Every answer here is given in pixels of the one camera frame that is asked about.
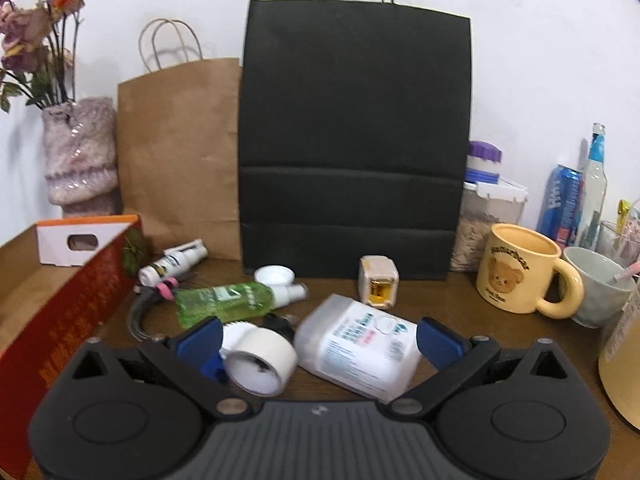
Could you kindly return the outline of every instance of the mug handle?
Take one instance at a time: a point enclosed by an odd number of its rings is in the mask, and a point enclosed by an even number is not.
[[[578,271],[566,261],[558,258],[554,263],[554,269],[562,274],[566,282],[564,300],[559,301],[559,303],[549,303],[540,298],[536,303],[536,309],[547,317],[565,319],[571,317],[580,308],[580,304],[584,299],[584,286]]]

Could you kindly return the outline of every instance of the ribbed gray surface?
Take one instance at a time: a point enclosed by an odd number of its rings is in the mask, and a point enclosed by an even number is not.
[[[470,480],[419,424],[373,402],[267,402],[251,420],[217,425],[168,480]]]

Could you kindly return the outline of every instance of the purple lid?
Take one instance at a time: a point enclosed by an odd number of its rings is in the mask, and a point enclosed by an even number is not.
[[[468,154],[492,162],[502,162],[502,152],[494,145],[482,140],[470,140]]]

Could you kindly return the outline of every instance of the bear illustration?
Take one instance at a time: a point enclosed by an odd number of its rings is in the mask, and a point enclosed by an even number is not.
[[[504,262],[491,258],[489,262],[489,285],[496,292],[509,294],[524,280],[524,273],[520,269],[513,269]]]

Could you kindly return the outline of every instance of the brown bag handle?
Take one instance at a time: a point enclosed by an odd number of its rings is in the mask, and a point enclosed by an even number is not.
[[[158,57],[158,49],[156,48],[156,35],[158,34],[158,30],[160,30],[162,27],[164,27],[167,24],[173,26],[176,34],[178,35],[178,39],[180,40],[180,44],[182,45],[182,51],[184,52],[184,57],[187,60],[186,62],[190,61],[189,53],[187,51],[187,46],[184,43],[184,38],[182,37],[182,33],[180,32],[180,29],[178,28],[176,23],[180,23],[190,31],[191,35],[193,36],[193,39],[196,41],[196,44],[198,45],[198,55],[200,56],[200,60],[204,59],[204,56],[202,55],[202,46],[200,45],[200,40],[198,39],[198,35],[195,33],[195,31],[191,28],[189,24],[185,23],[183,20],[169,20],[168,18],[156,18],[154,20],[151,20],[149,23],[145,25],[145,27],[143,27],[142,31],[140,32],[140,36],[138,37],[138,52],[140,53],[140,59],[142,60],[142,63],[145,65],[145,68],[148,72],[153,72],[153,71],[151,70],[151,67],[146,62],[145,55],[142,53],[142,40],[145,36],[145,33],[155,23],[158,23],[158,25],[156,25],[156,28],[154,29],[154,32],[151,35],[151,47],[154,51],[154,57],[156,58],[156,66],[158,67],[158,70],[162,70],[162,65],[160,65],[160,59]]]

